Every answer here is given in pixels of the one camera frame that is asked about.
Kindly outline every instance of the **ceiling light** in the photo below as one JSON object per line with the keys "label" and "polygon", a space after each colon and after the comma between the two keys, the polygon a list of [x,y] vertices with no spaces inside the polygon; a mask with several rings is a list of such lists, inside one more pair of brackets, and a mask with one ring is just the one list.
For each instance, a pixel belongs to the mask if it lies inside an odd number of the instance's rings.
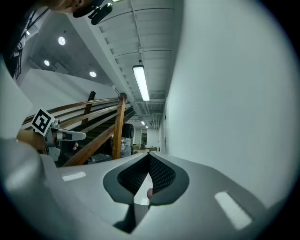
{"label": "ceiling light", "polygon": [[58,42],[59,42],[60,45],[66,44],[66,40],[65,40],[64,37],[59,37],[59,38],[58,38]]}
{"label": "ceiling light", "polygon": [[136,81],[137,81],[137,85],[139,86],[139,89],[140,89],[140,92],[141,92],[141,95],[142,95],[142,99],[144,101],[149,101],[149,95],[148,95],[144,65],[133,66],[132,70],[135,74],[135,78],[136,78]]}
{"label": "ceiling light", "polygon": [[96,74],[95,72],[90,72],[90,75],[91,75],[92,77],[97,76],[97,74]]}

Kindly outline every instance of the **railing post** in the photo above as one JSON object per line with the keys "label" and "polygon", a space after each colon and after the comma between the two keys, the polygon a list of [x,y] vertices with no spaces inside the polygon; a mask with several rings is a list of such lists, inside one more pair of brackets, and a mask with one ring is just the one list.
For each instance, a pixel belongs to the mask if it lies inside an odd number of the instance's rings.
{"label": "railing post", "polygon": [[113,132],[113,149],[112,149],[112,159],[119,159],[121,154],[121,139],[122,139],[122,128],[124,121],[124,111],[126,105],[126,94],[121,93],[119,97],[118,109],[116,122],[114,124]]}
{"label": "railing post", "polygon": [[[88,101],[94,100],[95,95],[96,95],[96,93],[95,93],[94,91],[90,92]],[[91,108],[92,108],[92,104],[87,104],[87,105],[85,106],[85,110],[84,110],[84,113],[83,113],[83,114],[86,115],[86,114],[90,113],[90,109],[91,109]],[[85,122],[87,122],[87,121],[88,121],[87,118],[86,118],[86,119],[83,119],[82,122],[81,122],[81,124],[83,124],[83,123],[85,123]]]}

